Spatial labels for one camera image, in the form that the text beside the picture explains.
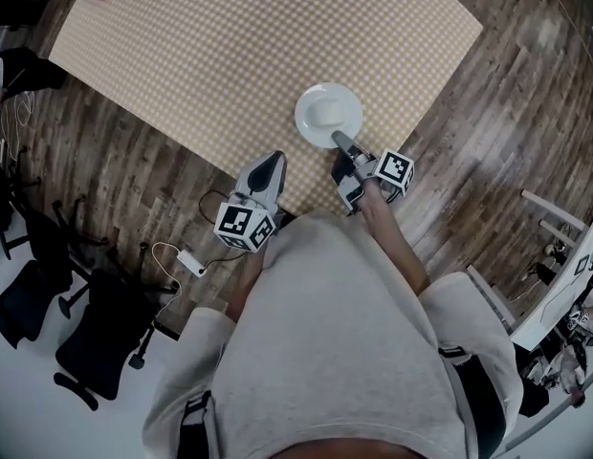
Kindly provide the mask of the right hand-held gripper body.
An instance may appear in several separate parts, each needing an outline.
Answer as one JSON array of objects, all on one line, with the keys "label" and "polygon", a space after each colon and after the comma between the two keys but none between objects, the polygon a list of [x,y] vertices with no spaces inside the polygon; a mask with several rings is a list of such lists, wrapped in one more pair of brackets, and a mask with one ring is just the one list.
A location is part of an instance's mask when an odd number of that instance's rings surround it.
[{"label": "right hand-held gripper body", "polygon": [[414,161],[388,148],[378,158],[359,147],[350,147],[348,152],[338,154],[331,176],[348,212],[356,214],[360,210],[358,201],[364,195],[364,181],[377,180],[384,200],[390,204],[406,196],[414,169]]}]

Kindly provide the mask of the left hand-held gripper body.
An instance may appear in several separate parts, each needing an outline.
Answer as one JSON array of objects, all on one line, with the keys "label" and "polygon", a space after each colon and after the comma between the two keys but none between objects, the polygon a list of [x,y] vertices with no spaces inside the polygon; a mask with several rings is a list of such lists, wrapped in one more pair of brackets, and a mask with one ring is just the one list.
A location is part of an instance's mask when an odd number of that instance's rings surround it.
[{"label": "left hand-held gripper body", "polygon": [[252,199],[230,197],[220,205],[214,234],[229,248],[258,252],[275,233],[272,214]]}]

